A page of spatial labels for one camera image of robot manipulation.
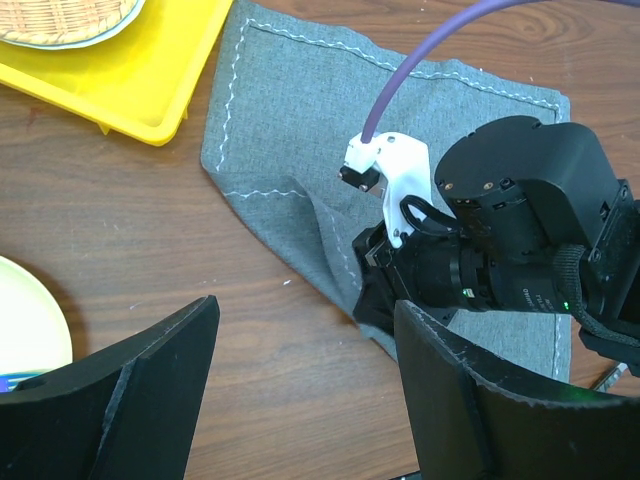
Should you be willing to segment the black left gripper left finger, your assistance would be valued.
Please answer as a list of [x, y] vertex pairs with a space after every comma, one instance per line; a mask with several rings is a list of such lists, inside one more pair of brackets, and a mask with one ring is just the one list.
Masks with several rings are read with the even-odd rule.
[[2, 394], [2, 478], [184, 478], [219, 320], [198, 298]]

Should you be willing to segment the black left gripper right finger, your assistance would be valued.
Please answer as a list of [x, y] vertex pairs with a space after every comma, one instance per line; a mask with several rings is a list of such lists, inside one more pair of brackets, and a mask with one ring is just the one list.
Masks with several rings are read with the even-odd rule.
[[394, 323], [422, 478], [638, 478], [638, 399], [522, 368], [408, 301]]

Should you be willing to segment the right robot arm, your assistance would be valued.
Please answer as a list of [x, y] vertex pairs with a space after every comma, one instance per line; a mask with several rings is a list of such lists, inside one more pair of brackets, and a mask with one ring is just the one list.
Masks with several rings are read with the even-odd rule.
[[589, 128], [501, 118], [435, 168], [423, 143], [388, 133], [341, 174], [385, 185], [382, 221], [353, 243], [359, 322], [392, 333], [400, 300], [442, 321], [568, 314], [588, 349], [638, 372], [639, 203]]

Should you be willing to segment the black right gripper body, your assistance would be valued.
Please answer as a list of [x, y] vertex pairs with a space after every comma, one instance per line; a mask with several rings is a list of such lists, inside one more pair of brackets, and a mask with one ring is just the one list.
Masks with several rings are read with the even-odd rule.
[[391, 246], [384, 223], [363, 230], [352, 242], [361, 270], [362, 289], [355, 320], [394, 334], [395, 304], [408, 300], [444, 326], [464, 311], [499, 311], [491, 284], [495, 263], [468, 238], [435, 229], [402, 235]]

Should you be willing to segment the silver metal spoon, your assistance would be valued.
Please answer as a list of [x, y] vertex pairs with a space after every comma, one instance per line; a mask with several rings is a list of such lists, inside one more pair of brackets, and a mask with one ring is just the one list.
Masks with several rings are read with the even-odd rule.
[[623, 362], [615, 362], [589, 387], [590, 390], [606, 393], [614, 386], [621, 376], [628, 369], [628, 365]]

